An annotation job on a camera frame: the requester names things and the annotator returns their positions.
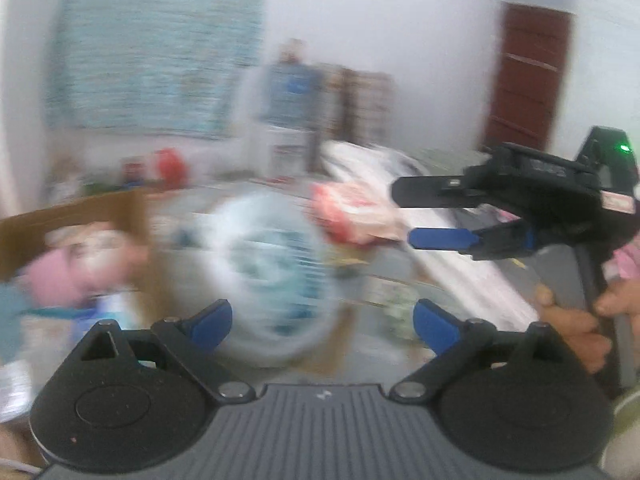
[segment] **screw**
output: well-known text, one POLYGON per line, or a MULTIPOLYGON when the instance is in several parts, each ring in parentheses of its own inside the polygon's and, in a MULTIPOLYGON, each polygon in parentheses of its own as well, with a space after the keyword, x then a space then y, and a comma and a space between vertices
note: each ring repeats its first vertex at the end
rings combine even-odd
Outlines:
POLYGON ((218 391, 225 399, 242 399, 251 391, 251 386, 241 381, 229 381, 222 384, 218 391))
POLYGON ((396 384, 394 391, 398 397, 402 399, 418 399, 427 392, 427 388, 424 384, 416 383, 414 381, 405 381, 400 384, 396 384))

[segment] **brown box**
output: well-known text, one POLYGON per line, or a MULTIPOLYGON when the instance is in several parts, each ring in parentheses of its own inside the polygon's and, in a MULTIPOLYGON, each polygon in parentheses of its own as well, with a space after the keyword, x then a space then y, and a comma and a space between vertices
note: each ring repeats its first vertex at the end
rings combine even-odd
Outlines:
POLYGON ((146 198, 141 189, 91 196, 0 220, 0 280, 11 279, 18 269, 46 250, 46 233, 97 221, 111 221, 116 229, 149 246, 148 264, 133 283, 141 293, 143 312, 140 318, 148 325, 166 316, 170 312, 171 299, 152 246, 146 198))

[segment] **gray ribbed panel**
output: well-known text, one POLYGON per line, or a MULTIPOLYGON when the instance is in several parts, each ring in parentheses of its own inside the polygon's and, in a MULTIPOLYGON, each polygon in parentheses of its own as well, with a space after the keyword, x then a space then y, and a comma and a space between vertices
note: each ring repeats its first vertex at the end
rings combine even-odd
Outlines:
MULTIPOLYGON (((604 480, 595 467, 543 476, 504 472, 453 447, 429 412, 377 386, 272 384, 219 410, 191 449, 117 480, 604 480)), ((42 480, 106 480, 54 466, 42 480)))

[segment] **white label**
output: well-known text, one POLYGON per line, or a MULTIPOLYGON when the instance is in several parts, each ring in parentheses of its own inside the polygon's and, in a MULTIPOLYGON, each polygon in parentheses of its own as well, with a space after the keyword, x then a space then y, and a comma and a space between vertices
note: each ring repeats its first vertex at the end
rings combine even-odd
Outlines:
POLYGON ((629 215, 636 213, 636 200, 632 196, 620 195, 610 191, 601 191, 600 195, 604 209, 628 213, 629 215))

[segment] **brown door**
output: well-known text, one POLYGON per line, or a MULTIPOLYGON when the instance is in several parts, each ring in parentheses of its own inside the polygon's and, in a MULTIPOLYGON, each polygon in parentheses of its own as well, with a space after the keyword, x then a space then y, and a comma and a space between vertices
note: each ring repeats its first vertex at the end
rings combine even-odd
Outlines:
POLYGON ((504 4, 500 67, 482 145, 544 150, 564 72, 571 15, 504 4))

